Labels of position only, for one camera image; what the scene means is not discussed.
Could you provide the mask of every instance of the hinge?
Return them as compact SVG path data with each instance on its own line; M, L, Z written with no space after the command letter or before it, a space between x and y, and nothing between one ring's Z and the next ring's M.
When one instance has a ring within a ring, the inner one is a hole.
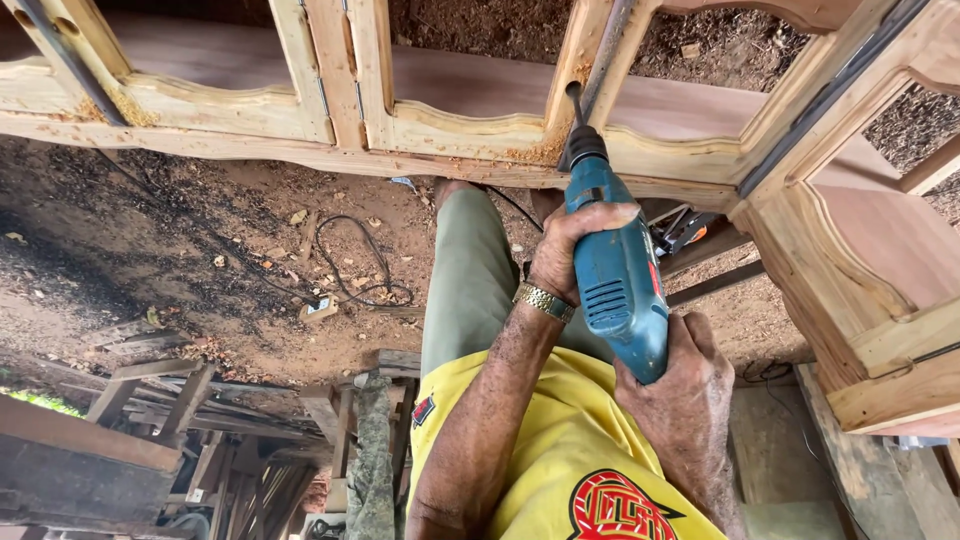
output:
M320 90L320 101L324 104L324 114L330 115L330 108L326 105L326 92L324 91L324 80L317 77L317 88Z
M357 90L357 109L360 110L360 119L363 120L363 98L360 96L360 83L353 83L353 86Z

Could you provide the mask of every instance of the blue power drill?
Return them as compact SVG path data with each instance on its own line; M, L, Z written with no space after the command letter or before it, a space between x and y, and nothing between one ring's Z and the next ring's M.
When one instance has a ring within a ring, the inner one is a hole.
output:
M564 192L567 213L593 203L634 201L613 174L603 137L584 122L582 88L578 82L566 87L576 115L565 151L570 163L570 185ZM573 265L590 331L607 340L637 380L656 382L666 371L667 306L643 212L621 229L581 238Z

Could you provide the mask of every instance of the camouflage cloth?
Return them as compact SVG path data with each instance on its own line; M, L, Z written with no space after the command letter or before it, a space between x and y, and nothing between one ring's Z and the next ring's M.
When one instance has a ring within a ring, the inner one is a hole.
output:
M371 377L357 394L357 457L347 473L345 540L396 537L388 387L390 379Z

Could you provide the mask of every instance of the wristwatch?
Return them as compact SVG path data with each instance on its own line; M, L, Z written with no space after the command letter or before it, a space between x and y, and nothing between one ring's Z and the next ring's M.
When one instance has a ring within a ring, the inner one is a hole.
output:
M514 304L518 301L523 301L525 304L556 317L564 324L569 324L573 318L573 306L528 282L521 283L520 288L516 290Z

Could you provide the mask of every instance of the man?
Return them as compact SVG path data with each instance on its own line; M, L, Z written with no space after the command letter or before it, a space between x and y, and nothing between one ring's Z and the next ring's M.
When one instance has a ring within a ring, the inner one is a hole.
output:
M514 302L496 208L437 182L406 537L744 538L726 452L733 369L706 316L670 315L667 371L647 386L580 309L565 324L577 240L639 207L565 215L551 191L533 192L538 213L556 211Z

